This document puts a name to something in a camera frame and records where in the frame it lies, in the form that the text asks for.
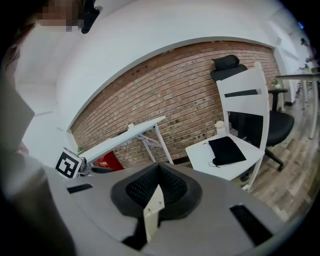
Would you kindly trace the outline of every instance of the chair wheel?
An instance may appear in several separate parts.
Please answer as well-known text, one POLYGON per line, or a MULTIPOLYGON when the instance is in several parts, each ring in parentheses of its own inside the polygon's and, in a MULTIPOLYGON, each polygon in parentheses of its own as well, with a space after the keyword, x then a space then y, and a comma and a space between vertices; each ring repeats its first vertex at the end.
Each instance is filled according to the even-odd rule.
POLYGON ((282 165, 280 165, 279 167, 278 167, 278 172, 281 172, 283 169, 285 168, 285 165, 284 164, 282 164, 282 165))

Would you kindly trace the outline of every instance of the chair base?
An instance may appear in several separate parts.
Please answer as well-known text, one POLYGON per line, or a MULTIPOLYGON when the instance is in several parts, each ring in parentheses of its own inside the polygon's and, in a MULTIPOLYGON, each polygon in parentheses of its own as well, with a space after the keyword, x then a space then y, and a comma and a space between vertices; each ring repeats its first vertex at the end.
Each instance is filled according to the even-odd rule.
POLYGON ((281 160, 280 160, 280 158, 279 157, 277 157, 274 153, 272 153, 269 149, 265 149, 265 155, 268 157, 268 158, 271 158, 273 161, 275 161, 276 163, 278 163, 280 166, 278 167, 278 171, 279 172, 281 172, 283 169, 284 169, 284 167, 285 167, 285 164, 284 164, 284 162, 282 162, 281 160))

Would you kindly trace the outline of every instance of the red bag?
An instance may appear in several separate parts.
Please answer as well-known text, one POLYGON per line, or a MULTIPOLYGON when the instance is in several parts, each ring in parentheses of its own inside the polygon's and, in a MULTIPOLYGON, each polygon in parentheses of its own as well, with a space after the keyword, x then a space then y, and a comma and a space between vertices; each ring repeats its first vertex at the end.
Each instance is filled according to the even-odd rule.
POLYGON ((120 171, 124 169, 121 163, 119 163, 113 151, 109 152, 104 157, 99 158, 96 161, 96 163, 99 167, 110 168, 115 171, 120 171))

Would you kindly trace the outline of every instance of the white bottle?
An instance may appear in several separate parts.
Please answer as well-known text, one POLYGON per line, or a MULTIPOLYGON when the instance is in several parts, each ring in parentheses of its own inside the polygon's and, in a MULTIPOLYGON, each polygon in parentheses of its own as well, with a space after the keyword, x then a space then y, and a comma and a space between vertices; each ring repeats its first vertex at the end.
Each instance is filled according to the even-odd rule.
POLYGON ((214 126, 219 137, 225 137, 227 135, 224 121, 218 121, 214 126))

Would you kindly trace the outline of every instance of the white desk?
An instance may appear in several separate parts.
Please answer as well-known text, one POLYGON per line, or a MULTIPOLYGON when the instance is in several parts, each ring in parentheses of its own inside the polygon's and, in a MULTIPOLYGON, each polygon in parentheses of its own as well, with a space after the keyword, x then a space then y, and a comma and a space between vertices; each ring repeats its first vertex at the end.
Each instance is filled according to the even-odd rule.
POLYGON ((91 163, 94 160, 97 160, 98 158, 104 156, 105 154, 113 151, 114 149, 116 149, 117 147, 122 145, 123 143, 125 143, 129 140, 132 140, 134 138, 138 138, 138 139, 142 140, 142 142, 143 142, 143 144, 144 144, 144 146, 145 146, 147 152, 149 153, 153 162, 156 162, 156 160, 155 160, 154 156, 152 155, 152 153, 149 149, 149 146, 163 148, 164 153, 169 160, 169 163, 173 164, 174 162, 172 161, 172 158, 169 154, 167 146, 164 142, 164 139, 161 136, 161 133, 160 133, 159 127, 158 127, 158 123, 165 118, 166 118, 165 116, 161 116, 156 119, 152 119, 152 120, 149 120, 149 121, 146 121, 143 123, 139 123, 139 124, 133 126, 132 128, 129 128, 126 132, 120 134, 119 136, 109 138, 109 139, 105 140, 104 142, 94 146, 93 148, 90 148, 88 151, 80 154, 79 156, 82 158, 86 158, 87 163, 91 163), (154 128, 155 133, 156 133, 160 143, 154 139, 151 139, 151 138, 148 138, 148 137, 142 135, 142 133, 144 133, 145 131, 148 131, 152 128, 154 128))
POLYGON ((318 84, 317 81, 320 81, 320 73, 294 73, 294 74, 287 74, 287 75, 280 75, 276 77, 282 83, 282 80, 302 80, 304 83, 305 81, 312 81, 312 90, 313 90, 313 119, 312 125, 310 130, 309 138, 312 139, 315 135, 316 125, 317 125, 317 117, 318 117, 318 84))

